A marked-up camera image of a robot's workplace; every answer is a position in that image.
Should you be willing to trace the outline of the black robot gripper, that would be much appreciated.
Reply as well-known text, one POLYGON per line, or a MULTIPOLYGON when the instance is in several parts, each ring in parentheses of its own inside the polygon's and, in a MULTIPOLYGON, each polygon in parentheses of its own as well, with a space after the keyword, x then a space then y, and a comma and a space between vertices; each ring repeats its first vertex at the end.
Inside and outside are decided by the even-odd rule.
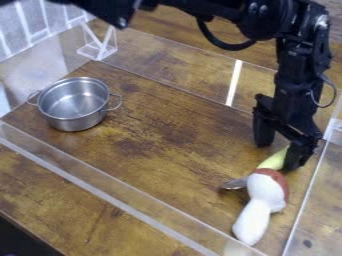
POLYGON ((277 72, 273 76, 273 96, 255 95, 252 133, 257 147, 269 146, 275 133, 280 133, 289 145, 281 170, 289 172, 302 167, 318 147, 322 132, 314 123, 323 83, 328 83, 324 71, 330 68, 328 40, 318 37, 311 43, 291 40, 276 41, 277 72))

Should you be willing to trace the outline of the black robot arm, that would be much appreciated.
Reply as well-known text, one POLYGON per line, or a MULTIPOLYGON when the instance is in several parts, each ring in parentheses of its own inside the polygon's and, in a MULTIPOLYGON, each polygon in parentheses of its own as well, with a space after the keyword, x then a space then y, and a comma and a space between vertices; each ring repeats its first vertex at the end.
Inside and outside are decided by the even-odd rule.
POLYGON ((314 114, 324 75, 332 59, 330 17, 326 7, 312 0, 49 0, 72 4, 124 29, 139 10, 169 6, 195 17, 203 36, 216 47, 239 51, 256 42, 276 41, 277 72, 272 96, 257 94, 253 107, 253 140, 269 145, 281 134, 289 141, 283 169, 303 166, 322 132, 314 114))

